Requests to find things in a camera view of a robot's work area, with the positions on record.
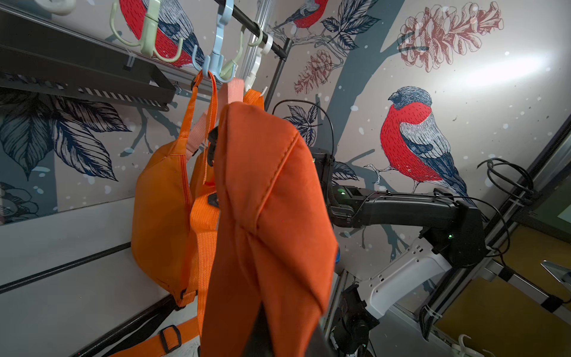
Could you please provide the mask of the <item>dark orange backpack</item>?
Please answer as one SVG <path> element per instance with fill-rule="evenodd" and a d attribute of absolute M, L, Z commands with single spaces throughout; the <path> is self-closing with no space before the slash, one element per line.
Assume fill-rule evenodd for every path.
<path fill-rule="evenodd" d="M 338 243 L 309 147 L 287 120 L 244 103 L 221 114 L 221 215 L 203 356 L 331 356 L 327 312 Z"/>

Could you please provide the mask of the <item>bright orange sling bag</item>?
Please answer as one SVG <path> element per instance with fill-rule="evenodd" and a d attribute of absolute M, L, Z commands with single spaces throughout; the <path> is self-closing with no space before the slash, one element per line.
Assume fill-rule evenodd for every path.
<path fill-rule="evenodd" d="M 264 109 L 264 97 L 263 93 L 258 92 L 254 89 L 249 89 L 245 94 L 243 89 L 231 88 L 230 86 L 224 85 L 217 95 L 217 116 L 215 122 L 217 122 L 222 114 L 223 108 L 233 102 L 244 102 L 245 104 L 255 105 Z M 200 117 L 198 123 L 191 129 L 186 145 L 186 156 L 187 161 L 190 160 L 192 156 L 200 151 L 199 147 L 206 141 L 205 130 L 208 128 L 208 113 L 205 112 Z M 192 177 L 190 179 L 190 193 L 193 200 L 196 200 L 202 195 L 202 180 L 204 178 L 205 172 L 207 172 L 207 180 L 212 180 L 213 171 L 212 169 L 204 168 L 204 155 L 200 153 L 196 158 L 195 165 L 193 168 Z"/>

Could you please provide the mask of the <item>pink sling bag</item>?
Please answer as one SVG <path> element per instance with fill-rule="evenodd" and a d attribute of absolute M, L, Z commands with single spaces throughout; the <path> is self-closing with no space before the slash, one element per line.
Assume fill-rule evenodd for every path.
<path fill-rule="evenodd" d="M 186 162 L 199 151 L 199 147 L 207 141 L 208 133 L 214 129 L 219 121 L 222 109 L 233 102 L 242 101 L 245 94 L 245 82 L 234 78 L 229 83 L 222 84 L 221 89 L 213 87 L 211 102 L 208 109 L 199 118 L 199 121 L 191 126 L 187 134 L 181 132 L 184 137 L 184 154 Z"/>

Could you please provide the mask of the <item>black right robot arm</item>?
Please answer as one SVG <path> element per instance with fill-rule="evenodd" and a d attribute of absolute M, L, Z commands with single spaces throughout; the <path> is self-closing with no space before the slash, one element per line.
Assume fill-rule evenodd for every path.
<path fill-rule="evenodd" d="M 313 150 L 338 235 L 324 333 L 335 356 L 373 356 L 370 333 L 402 298 L 488 254 L 481 213 L 442 190 L 398 193 L 348 186 L 352 170 Z"/>

